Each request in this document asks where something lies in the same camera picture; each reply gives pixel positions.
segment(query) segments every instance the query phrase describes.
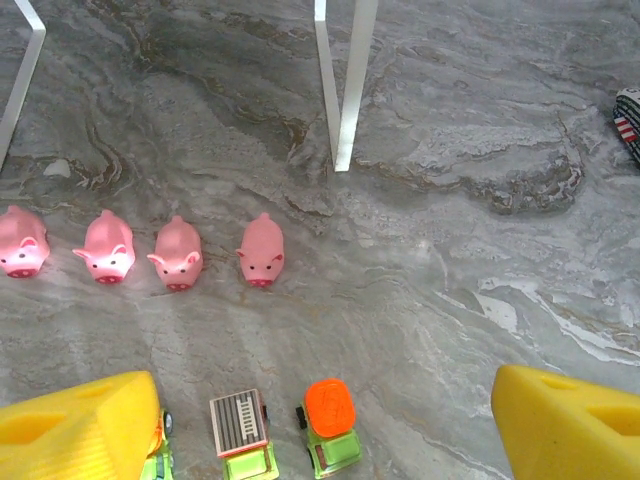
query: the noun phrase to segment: striped fabric object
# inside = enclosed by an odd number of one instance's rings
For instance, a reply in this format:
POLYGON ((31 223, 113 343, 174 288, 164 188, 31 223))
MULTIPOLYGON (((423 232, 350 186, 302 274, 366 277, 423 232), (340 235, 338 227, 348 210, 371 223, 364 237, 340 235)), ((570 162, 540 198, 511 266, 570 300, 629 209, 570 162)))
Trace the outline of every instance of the striped fabric object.
POLYGON ((640 163, 640 87, 625 88, 617 93, 613 120, 631 156, 640 163))

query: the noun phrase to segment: rubber pig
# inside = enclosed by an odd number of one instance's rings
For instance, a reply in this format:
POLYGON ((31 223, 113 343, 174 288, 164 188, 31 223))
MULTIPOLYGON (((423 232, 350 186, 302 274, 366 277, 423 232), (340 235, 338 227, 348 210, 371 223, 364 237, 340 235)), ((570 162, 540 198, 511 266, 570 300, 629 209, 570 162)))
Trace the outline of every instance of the rubber pig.
POLYGON ((127 276, 136 261, 131 227, 111 211, 104 209, 87 229, 84 248, 73 253, 84 258, 96 282, 113 285, 127 276))
POLYGON ((34 213, 9 205, 0 216, 0 265, 12 278, 36 275, 51 253, 47 228, 34 213))
POLYGON ((147 255, 165 286, 174 292, 191 288, 202 271, 200 235, 193 225, 175 215, 160 229, 155 253, 147 255))
POLYGON ((284 237, 282 229, 261 213, 247 225, 242 244, 236 250, 244 278, 254 287, 268 287, 284 267, 284 237))

